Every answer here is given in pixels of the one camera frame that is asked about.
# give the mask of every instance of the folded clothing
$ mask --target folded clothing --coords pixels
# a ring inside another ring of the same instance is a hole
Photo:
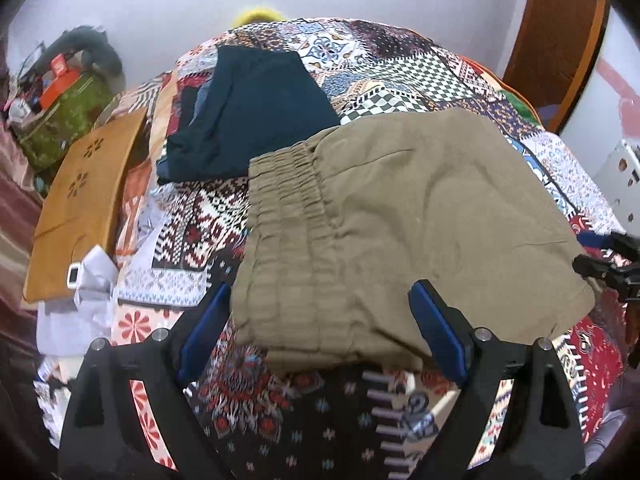
[[[165,180],[245,176],[252,157],[340,123],[297,53],[240,46],[219,47],[202,109],[185,122],[158,163]]]
[[[421,369],[420,279],[506,341],[556,338],[593,308],[562,213],[487,118],[461,109],[329,128],[249,168],[236,341],[277,370]]]

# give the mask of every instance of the blue fabric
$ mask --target blue fabric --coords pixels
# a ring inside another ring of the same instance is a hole
[[[198,89],[198,94],[196,95],[196,102],[193,105],[193,117],[189,122],[189,125],[193,124],[193,121],[202,111],[202,107],[204,106],[204,101],[207,98],[207,94],[209,93],[209,88],[211,86],[211,82],[213,81],[213,76],[207,79],[202,86]]]
[[[197,381],[229,319],[231,287],[222,283],[180,352],[180,384]]]

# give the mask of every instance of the checkered pattern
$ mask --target checkered pattern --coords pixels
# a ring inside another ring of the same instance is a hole
[[[353,71],[370,78],[409,84],[436,102],[457,101],[474,96],[440,58],[431,52],[415,57],[384,60],[376,65],[354,68]]]
[[[469,63],[460,56],[440,46],[433,45],[431,49],[438,54],[443,62],[451,69],[457,78],[479,96],[485,97],[489,102],[506,99],[504,94],[497,92]]]
[[[361,95],[354,107],[340,115],[340,124],[347,124],[360,117],[391,112],[428,112],[420,101],[401,92],[391,92],[384,88],[375,88]]]

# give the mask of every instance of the wooden door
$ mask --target wooden door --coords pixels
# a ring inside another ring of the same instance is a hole
[[[504,82],[534,108],[558,105],[546,124],[556,132],[584,87],[607,17],[606,0],[527,0]]]

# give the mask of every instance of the red box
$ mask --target red box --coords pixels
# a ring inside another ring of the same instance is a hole
[[[51,69],[53,70],[53,75],[55,77],[60,77],[63,73],[69,70],[66,66],[65,56],[63,54],[58,54],[51,60]]]
[[[40,106],[43,110],[49,108],[62,92],[75,83],[80,77],[78,70],[68,70],[62,76],[57,77],[47,86],[40,96]]]

